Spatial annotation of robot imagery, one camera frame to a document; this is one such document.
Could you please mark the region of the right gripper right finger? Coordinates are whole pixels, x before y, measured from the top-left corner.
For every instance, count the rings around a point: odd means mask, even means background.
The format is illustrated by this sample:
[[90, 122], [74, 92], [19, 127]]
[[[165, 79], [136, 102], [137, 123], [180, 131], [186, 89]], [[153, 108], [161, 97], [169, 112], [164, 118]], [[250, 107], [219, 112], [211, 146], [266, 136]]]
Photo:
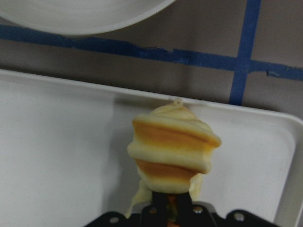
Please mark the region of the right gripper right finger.
[[192, 202], [189, 193], [177, 196], [177, 224], [181, 227], [217, 227], [209, 209], [200, 202]]

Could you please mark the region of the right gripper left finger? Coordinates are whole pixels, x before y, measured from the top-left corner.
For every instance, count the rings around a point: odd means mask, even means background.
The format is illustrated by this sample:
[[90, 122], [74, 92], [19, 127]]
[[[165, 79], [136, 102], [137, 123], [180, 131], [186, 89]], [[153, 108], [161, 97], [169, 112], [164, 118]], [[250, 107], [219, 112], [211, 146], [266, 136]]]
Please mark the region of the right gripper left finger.
[[152, 192], [151, 203], [141, 211], [140, 227], [166, 227], [168, 223], [167, 195]]

